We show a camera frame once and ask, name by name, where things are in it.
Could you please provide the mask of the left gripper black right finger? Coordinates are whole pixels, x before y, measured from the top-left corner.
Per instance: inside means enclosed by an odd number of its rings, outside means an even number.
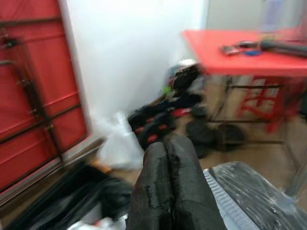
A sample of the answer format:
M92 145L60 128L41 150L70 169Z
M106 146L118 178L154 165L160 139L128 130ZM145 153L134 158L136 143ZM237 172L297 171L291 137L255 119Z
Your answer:
M221 230L222 217L189 138L167 142L176 230Z

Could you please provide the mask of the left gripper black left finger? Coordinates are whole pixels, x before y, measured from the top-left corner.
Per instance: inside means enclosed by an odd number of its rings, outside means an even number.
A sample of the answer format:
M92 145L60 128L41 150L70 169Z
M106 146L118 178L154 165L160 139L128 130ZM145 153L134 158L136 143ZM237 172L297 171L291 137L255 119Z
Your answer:
M131 193L128 230L172 229L173 195L168 159L161 142L151 144L143 157L143 168Z

